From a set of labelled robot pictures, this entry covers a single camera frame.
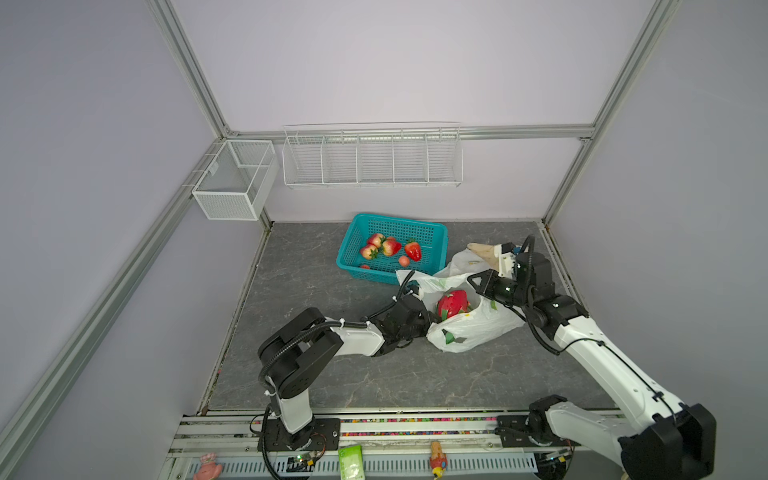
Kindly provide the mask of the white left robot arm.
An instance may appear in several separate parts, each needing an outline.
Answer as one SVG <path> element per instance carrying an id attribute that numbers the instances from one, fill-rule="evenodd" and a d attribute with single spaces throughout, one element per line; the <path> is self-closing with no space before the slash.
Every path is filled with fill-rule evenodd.
<path id="1" fill-rule="evenodd" d="M 410 270 L 389 304 L 358 321 L 332 319 L 308 307 L 258 349 L 258 381 L 269 398 L 259 433 L 263 449 L 299 450 L 336 433 L 338 420 L 318 420 L 309 388 L 341 356 L 381 357 L 427 335 L 435 317 L 418 297 Z"/>

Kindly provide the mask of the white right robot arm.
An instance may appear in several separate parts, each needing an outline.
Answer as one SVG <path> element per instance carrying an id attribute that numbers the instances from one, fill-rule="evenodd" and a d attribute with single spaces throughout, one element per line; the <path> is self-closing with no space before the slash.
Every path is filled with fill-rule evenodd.
<path id="1" fill-rule="evenodd" d="M 529 406 L 518 433 L 538 446 L 571 441 L 621 466 L 629 479 L 703 479 L 714 471 L 714 416 L 688 405 L 653 381 L 608 339 L 586 308 L 560 295 L 549 259 L 535 238 L 480 245 L 473 252 L 489 269 L 470 276 L 480 296 L 517 314 L 549 353 L 572 356 L 621 410 L 606 417 L 561 395 Z"/>

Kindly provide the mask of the white plastic bag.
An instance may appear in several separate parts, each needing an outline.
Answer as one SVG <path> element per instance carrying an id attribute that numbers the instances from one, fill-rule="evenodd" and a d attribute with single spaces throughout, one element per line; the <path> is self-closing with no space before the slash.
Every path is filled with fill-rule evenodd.
<path id="1" fill-rule="evenodd" d="M 509 310 L 495 301 L 478 295 L 468 278 L 492 269 L 467 248 L 453 256 L 449 264 L 433 275 L 415 273 L 410 279 L 418 286 L 417 297 L 435 315 L 427 340 L 443 352 L 464 353 L 490 342 L 523 325 L 521 310 Z M 440 321 L 436 304 L 446 293 L 464 290 L 468 293 L 471 311 Z"/>

